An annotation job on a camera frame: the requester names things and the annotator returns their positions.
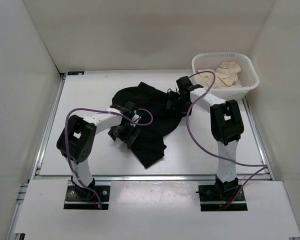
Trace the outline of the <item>black trousers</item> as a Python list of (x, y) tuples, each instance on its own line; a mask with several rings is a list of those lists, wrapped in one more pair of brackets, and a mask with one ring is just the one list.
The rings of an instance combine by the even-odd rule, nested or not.
[(167, 110), (167, 92), (158, 90), (144, 82), (138, 86), (119, 90), (112, 98), (112, 103), (121, 107), (128, 102), (135, 104), (137, 109), (146, 109), (149, 112), (140, 112), (141, 132), (131, 150), (145, 169), (151, 167), (164, 157), (166, 145), (164, 137), (173, 132), (187, 111)]

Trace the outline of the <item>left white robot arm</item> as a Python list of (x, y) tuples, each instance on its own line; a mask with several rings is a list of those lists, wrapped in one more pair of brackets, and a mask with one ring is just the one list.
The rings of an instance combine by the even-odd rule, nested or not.
[(119, 139), (130, 149), (141, 131), (138, 127), (140, 120), (141, 116), (132, 102), (125, 106), (113, 104), (106, 111), (97, 111), (88, 117), (74, 114), (66, 120), (67, 125), (56, 147), (70, 167), (75, 193), (84, 201), (101, 201), (88, 164), (95, 136), (109, 129), (108, 135), (112, 140)]

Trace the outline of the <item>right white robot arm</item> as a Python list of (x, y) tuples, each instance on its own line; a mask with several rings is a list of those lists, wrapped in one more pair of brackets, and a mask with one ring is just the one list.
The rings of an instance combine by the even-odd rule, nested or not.
[(206, 92), (203, 86), (192, 84), (187, 76), (179, 78), (176, 85), (177, 91), (167, 91), (168, 110), (181, 113), (186, 117), (186, 122), (189, 121), (193, 105), (210, 114), (211, 133), (218, 148), (214, 193), (220, 200), (226, 200), (239, 189), (236, 155), (244, 124), (238, 102), (226, 101)]

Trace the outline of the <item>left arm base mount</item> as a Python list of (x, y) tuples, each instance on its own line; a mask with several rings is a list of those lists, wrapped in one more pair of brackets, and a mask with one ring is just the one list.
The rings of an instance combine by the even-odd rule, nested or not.
[(65, 210), (108, 210), (110, 203), (110, 183), (95, 185), (94, 191), (98, 194), (100, 201), (93, 192), (88, 191), (87, 196), (83, 196), (76, 190), (71, 181), (67, 183), (63, 208)]

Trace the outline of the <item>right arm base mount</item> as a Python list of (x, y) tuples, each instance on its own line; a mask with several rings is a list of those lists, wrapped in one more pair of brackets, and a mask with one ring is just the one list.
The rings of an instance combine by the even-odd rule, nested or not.
[(221, 182), (216, 178), (214, 184), (199, 185), (196, 193), (201, 212), (248, 210), (244, 190), (237, 178), (230, 182)]

